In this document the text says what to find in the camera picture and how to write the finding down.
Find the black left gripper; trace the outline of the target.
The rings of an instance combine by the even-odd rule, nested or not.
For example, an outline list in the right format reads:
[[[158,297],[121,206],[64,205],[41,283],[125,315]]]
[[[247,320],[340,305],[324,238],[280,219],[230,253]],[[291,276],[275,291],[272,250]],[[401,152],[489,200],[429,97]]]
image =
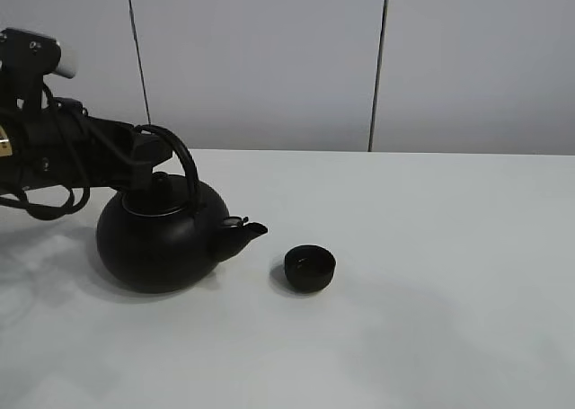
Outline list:
[[[173,149],[156,134],[91,117],[78,101],[58,99],[54,111],[43,109],[36,119],[21,110],[1,110],[2,187],[35,190],[62,184],[146,191],[153,163],[172,157]]]

